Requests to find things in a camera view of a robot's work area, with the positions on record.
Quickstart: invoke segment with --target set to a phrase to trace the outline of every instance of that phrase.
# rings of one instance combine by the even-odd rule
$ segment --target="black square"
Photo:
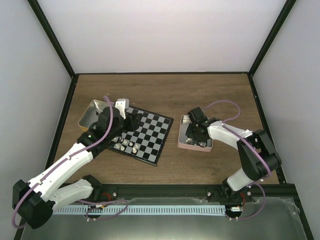
[[[158,137],[158,135],[159,135],[159,133],[158,133],[158,132],[156,132],[156,131],[154,131],[154,132],[152,133],[152,137],[157,138],[157,137]]]
[[[145,152],[142,157],[143,157],[144,159],[149,159],[150,154]]]
[[[154,145],[155,145],[155,144],[154,144],[153,142],[149,142],[149,143],[148,143],[148,147],[149,147],[149,148],[153,148]]]
[[[160,138],[157,138],[157,139],[155,140],[155,143],[160,145],[160,144],[162,143],[162,140],[161,140]]]
[[[161,134],[165,134],[165,133],[166,133],[166,130],[165,130],[164,128],[161,128],[161,129],[160,129],[160,133],[161,133]]]
[[[150,136],[150,135],[145,135],[145,136],[144,136],[144,140],[149,141],[149,140],[150,140],[150,138],[151,138],[151,136]]]
[[[157,154],[158,154],[158,150],[152,149],[151,155],[157,156]]]
[[[142,138],[138,138],[135,142],[136,142],[137,144],[142,144],[142,141],[143,141]]]
[[[146,148],[147,148],[147,146],[141,145],[140,148],[139,148],[139,150],[142,151],[142,152],[144,152],[144,151],[146,150]]]
[[[124,139],[126,139],[126,140],[130,140],[131,138],[132,138],[132,135],[129,135],[129,134],[124,136]]]
[[[144,128],[144,127],[141,129],[141,133],[143,133],[143,134],[146,134],[147,131],[148,131],[148,129],[146,129],[146,128]]]

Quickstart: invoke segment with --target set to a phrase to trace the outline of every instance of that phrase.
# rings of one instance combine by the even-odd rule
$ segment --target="wooden table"
[[[79,169],[67,182],[91,174],[102,183],[118,184],[221,184],[240,167],[238,152],[215,141],[211,152],[177,147],[181,115],[213,101],[231,100],[241,108],[229,124],[257,130],[262,128],[249,80],[245,74],[90,74],[80,75],[58,146],[56,159],[65,154],[82,134],[78,121],[90,102],[130,100],[135,107],[174,118],[157,166],[105,150]],[[228,103],[217,104],[208,117],[225,119],[237,114]],[[277,175],[265,183],[278,183]]]

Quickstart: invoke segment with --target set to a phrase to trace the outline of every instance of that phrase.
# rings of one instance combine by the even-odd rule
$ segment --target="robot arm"
[[[271,172],[281,166],[282,161],[265,131],[243,130],[227,125],[217,118],[208,119],[199,107],[188,112],[188,116],[191,120],[186,131],[188,138],[203,143],[208,139],[219,140],[239,152],[242,168],[222,183],[224,186],[222,187],[222,191],[227,198],[232,198],[238,191],[250,183],[265,177],[268,172],[248,146],[226,128],[240,135],[255,149],[260,149],[259,155],[266,162]]]
[[[84,132],[72,148],[51,167],[29,182],[19,180],[13,186],[12,207],[16,208],[26,192],[38,184],[17,211],[33,229],[39,228],[47,222],[54,211],[81,199],[89,198],[88,200],[94,201],[101,195],[101,183],[91,175],[84,176],[68,186],[59,187],[79,168],[107,149],[113,143],[114,138],[120,137],[124,132],[135,131],[139,128],[142,115],[126,113],[128,107],[129,101],[127,99],[118,99],[115,102],[112,107],[113,119],[110,132],[99,144],[70,157],[73,153],[96,143],[104,136],[110,123],[109,107],[104,108],[99,114],[95,128]],[[50,171],[52,173],[41,180]]]

